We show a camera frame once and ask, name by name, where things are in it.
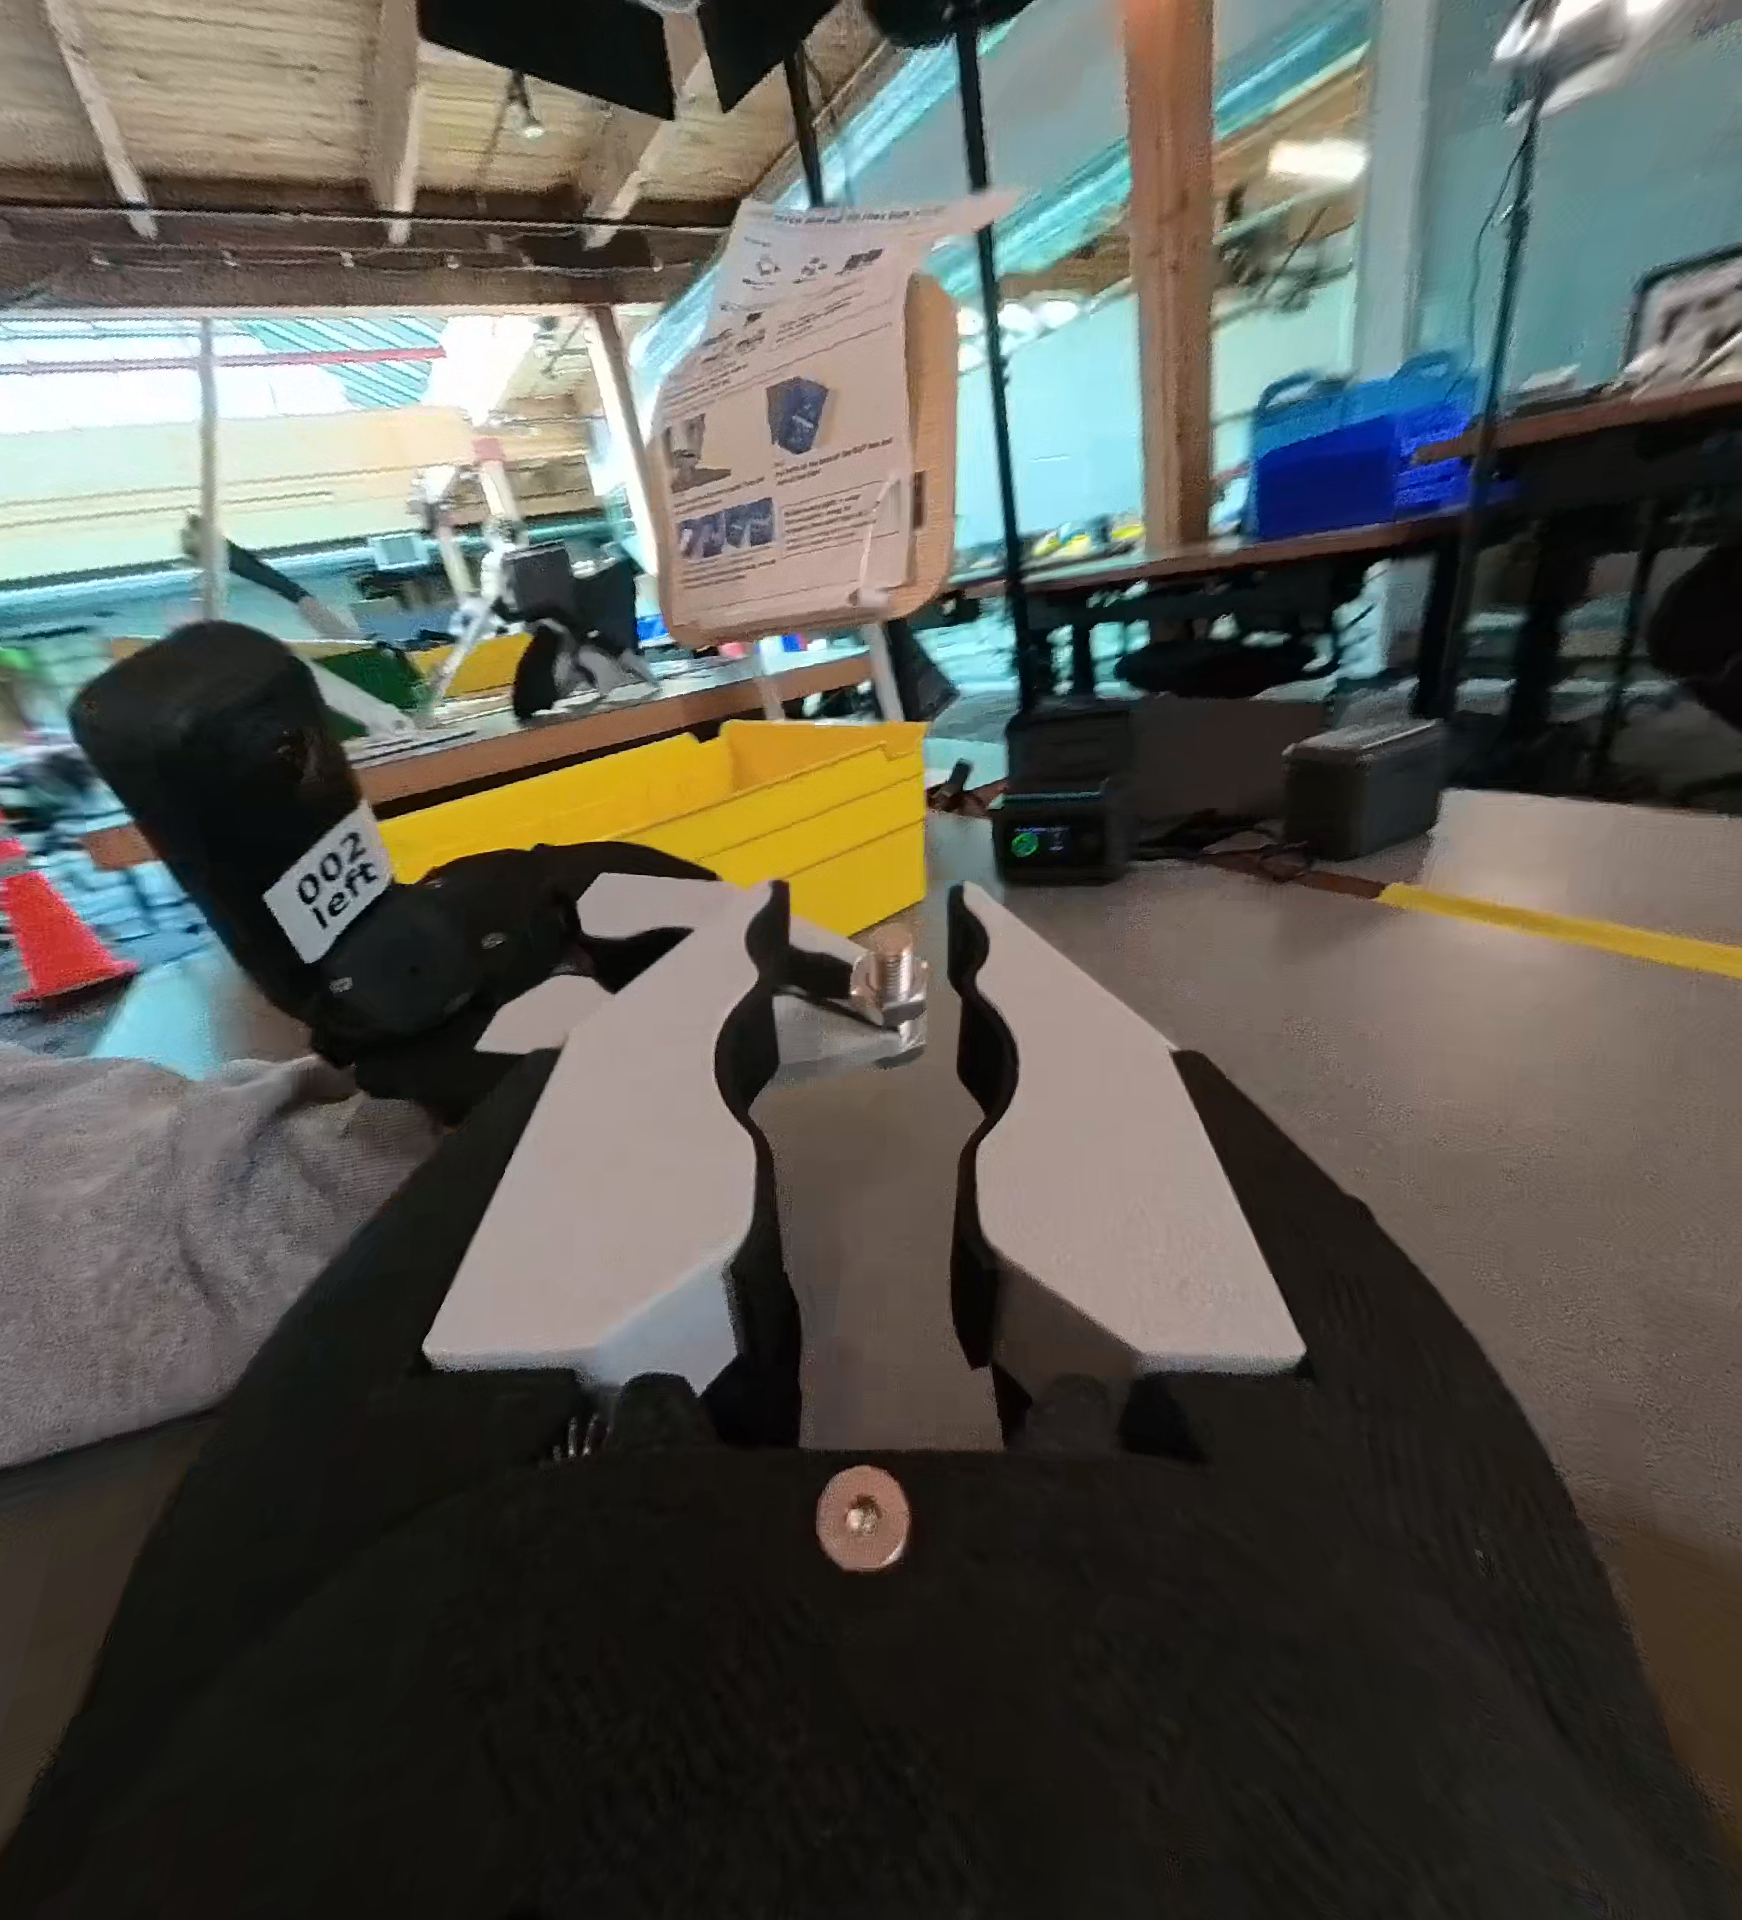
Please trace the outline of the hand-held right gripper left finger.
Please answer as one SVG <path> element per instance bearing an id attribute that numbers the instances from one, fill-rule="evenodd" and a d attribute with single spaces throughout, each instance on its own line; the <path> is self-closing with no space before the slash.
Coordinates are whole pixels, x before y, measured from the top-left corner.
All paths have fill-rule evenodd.
<path id="1" fill-rule="evenodd" d="M 717 1433 L 802 1433 L 804 1323 L 752 1107 L 780 1068 L 792 893 L 735 891 L 576 1021 L 423 1339 L 436 1370 L 644 1377 Z"/>

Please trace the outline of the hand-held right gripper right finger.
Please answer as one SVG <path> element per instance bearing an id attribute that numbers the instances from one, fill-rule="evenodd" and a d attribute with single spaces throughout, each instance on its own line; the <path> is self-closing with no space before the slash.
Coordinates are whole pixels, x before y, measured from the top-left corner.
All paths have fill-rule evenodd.
<path id="1" fill-rule="evenodd" d="M 947 898 L 960 1151 L 952 1316 L 1007 1426 L 1084 1398 L 1173 1445 L 1186 1382 L 1296 1379 L 1307 1345 L 1173 1041 L 980 883 Z"/>

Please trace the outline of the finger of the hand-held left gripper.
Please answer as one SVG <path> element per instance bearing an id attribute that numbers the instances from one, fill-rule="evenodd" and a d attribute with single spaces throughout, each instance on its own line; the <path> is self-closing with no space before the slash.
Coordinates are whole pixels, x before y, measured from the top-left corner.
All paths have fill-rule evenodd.
<path id="1" fill-rule="evenodd" d="M 578 902 L 583 933 L 592 943 L 627 943 L 661 932 L 693 932 L 766 885 L 738 887 L 710 878 L 603 875 Z M 847 936 L 789 919 L 781 995 L 849 999 L 864 949 Z"/>
<path id="2" fill-rule="evenodd" d="M 476 1043 L 488 1058 L 522 1058 L 561 1050 L 573 1029 L 609 1002 L 590 977 L 554 976 L 504 1006 Z M 847 998 L 783 991 L 774 1002 L 780 1076 L 839 1076 L 895 1068 L 928 1046 L 928 1014 L 888 1025 L 865 1006 Z"/>

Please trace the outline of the silver hex bolt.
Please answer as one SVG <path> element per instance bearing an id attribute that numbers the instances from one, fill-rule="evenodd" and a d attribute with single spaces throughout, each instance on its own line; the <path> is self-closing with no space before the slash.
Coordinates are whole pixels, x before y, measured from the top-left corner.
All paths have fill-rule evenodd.
<path id="1" fill-rule="evenodd" d="M 930 1029 L 930 963 L 908 925 L 882 925 L 864 936 L 854 961 L 849 1008 L 879 1038 L 882 1066 L 895 1066 L 923 1051 Z"/>

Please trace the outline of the person's left forearm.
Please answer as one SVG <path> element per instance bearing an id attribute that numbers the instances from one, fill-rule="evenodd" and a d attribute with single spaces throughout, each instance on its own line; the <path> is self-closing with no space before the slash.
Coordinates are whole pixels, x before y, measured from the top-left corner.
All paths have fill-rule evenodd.
<path id="1" fill-rule="evenodd" d="M 220 1404 L 444 1138 L 312 1055 L 0 1043 L 0 1472 Z"/>

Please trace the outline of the yellow plastic bin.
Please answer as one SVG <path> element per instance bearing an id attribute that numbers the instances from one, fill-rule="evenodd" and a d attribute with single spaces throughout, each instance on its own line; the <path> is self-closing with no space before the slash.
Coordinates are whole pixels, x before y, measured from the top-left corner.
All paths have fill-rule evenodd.
<path id="1" fill-rule="evenodd" d="M 735 883 L 781 880 L 842 936 L 930 889 L 925 743 L 912 722 L 728 722 L 438 803 L 381 824 L 396 878 L 470 855 L 623 843 Z"/>

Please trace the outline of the wooden workbench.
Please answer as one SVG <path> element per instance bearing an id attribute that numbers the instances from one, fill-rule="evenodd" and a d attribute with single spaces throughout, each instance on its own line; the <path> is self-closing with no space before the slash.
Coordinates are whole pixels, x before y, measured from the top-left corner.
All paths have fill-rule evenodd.
<path id="1" fill-rule="evenodd" d="M 351 763 L 364 798 L 380 816 L 394 819 L 667 737 L 763 719 L 774 701 L 792 708 L 872 681 L 873 653 L 864 640 L 771 656 L 710 656 L 639 698 L 599 701 L 528 722 L 496 710 L 438 732 L 384 739 Z"/>

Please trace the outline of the orange traffic cone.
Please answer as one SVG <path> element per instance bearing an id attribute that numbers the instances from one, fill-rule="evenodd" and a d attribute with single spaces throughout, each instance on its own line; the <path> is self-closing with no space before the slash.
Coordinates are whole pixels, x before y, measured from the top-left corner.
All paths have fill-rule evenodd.
<path id="1" fill-rule="evenodd" d="M 15 1006 L 35 1008 L 110 991 L 138 976 L 138 967 L 104 948 L 56 891 L 3 810 L 0 912 L 23 971 Z"/>

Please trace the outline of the black power station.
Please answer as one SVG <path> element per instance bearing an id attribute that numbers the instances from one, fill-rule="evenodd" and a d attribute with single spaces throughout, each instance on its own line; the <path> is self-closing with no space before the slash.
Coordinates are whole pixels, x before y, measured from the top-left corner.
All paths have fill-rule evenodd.
<path id="1" fill-rule="evenodd" d="M 1004 731 L 1006 780 L 988 805 L 1006 885 L 1103 885 L 1130 866 L 1139 763 L 1135 703 L 1058 698 Z"/>

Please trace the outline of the small grey box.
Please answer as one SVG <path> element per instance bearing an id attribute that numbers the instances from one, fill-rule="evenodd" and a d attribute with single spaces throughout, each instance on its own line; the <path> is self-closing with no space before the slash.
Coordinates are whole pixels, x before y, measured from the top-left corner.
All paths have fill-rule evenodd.
<path id="1" fill-rule="evenodd" d="M 1435 719 L 1316 732 L 1285 751 L 1282 827 L 1291 844 L 1332 864 L 1427 834 L 1449 778 L 1451 737 Z"/>

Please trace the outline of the instruction sheet board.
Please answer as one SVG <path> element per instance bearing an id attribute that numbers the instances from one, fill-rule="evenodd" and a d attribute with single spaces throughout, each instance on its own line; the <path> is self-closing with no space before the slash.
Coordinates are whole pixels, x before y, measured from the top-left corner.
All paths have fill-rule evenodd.
<path id="1" fill-rule="evenodd" d="M 882 627 L 942 593 L 960 338 L 928 265 L 1015 201 L 741 204 L 706 324 L 661 383 L 647 438 L 678 645 Z"/>

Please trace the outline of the yellow tape strip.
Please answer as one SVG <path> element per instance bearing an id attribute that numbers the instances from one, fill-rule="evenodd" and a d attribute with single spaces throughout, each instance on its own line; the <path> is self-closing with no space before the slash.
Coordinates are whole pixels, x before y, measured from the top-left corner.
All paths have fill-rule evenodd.
<path id="1" fill-rule="evenodd" d="M 1574 948 L 1742 986 L 1742 945 L 1735 943 L 1494 904 L 1403 882 L 1387 883 L 1375 899 L 1380 906 L 1403 914 L 1459 925 L 1490 928 L 1548 942 L 1557 948 Z"/>

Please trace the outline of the blue plastic case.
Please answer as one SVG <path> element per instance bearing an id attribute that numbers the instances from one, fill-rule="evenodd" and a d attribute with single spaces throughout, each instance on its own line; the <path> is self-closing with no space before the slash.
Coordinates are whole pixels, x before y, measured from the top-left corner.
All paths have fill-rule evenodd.
<path id="1" fill-rule="evenodd" d="M 1458 513 L 1467 457 L 1424 464 L 1420 451 L 1462 438 L 1480 395 L 1480 371 L 1449 352 L 1371 379 L 1301 371 L 1270 383 L 1249 419 L 1243 535 L 1275 543 Z"/>

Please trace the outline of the long wooden table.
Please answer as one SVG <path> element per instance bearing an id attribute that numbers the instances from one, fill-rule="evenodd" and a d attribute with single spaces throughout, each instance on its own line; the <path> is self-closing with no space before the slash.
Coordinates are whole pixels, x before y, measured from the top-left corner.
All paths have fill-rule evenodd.
<path id="1" fill-rule="evenodd" d="M 1013 642 L 1021 708 L 1056 685 L 1049 639 L 1069 635 L 1069 687 L 1094 693 L 1092 635 L 1139 623 L 1181 627 L 1222 613 L 1327 614 L 1356 602 L 1380 564 L 1427 561 L 1433 578 L 1415 651 L 1413 712 L 1458 710 L 1478 556 L 1530 535 L 1536 562 L 1522 602 L 1506 732 L 1536 737 L 1552 716 L 1566 589 L 1576 569 L 1633 554 L 1622 662 L 1643 625 L 1653 564 L 1680 527 L 1742 496 L 1742 375 L 1658 392 L 1606 393 L 1425 446 L 1420 465 L 1471 456 L 1484 507 L 1375 522 L 1282 541 L 1202 541 L 1147 558 L 1033 567 L 1019 582 L 1027 637 Z"/>

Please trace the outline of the studio light on stand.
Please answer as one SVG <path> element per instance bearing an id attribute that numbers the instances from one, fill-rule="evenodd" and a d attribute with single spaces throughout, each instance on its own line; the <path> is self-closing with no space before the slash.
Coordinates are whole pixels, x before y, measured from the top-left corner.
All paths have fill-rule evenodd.
<path id="1" fill-rule="evenodd" d="M 1518 143 L 1507 171 L 1506 255 L 1490 331 L 1484 395 L 1467 456 L 1467 493 L 1458 546 L 1449 562 L 1439 564 L 1435 577 L 1431 611 L 1441 613 L 1444 621 L 1438 628 L 1425 631 L 1425 640 L 1438 639 L 1435 659 L 1421 670 L 1417 687 L 1417 710 L 1425 719 L 1448 722 L 1458 710 L 1459 668 L 1466 659 L 1463 631 L 1473 606 L 1486 522 L 1498 483 L 1507 359 L 1531 227 L 1541 126 L 1549 112 L 1566 111 L 1609 87 L 1627 58 L 1631 41 L 1633 25 L 1627 4 L 1530 2 L 1516 6 L 1494 49 L 1496 67 L 1507 74 L 1506 118 L 1516 123 Z"/>

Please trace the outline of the wooden support post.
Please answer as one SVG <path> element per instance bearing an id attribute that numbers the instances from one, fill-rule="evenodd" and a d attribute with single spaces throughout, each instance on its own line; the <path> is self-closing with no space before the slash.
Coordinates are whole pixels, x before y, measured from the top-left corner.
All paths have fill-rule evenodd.
<path id="1" fill-rule="evenodd" d="M 1124 2 L 1122 21 L 1144 525 L 1165 554 L 1206 541 L 1213 504 L 1214 4 Z"/>

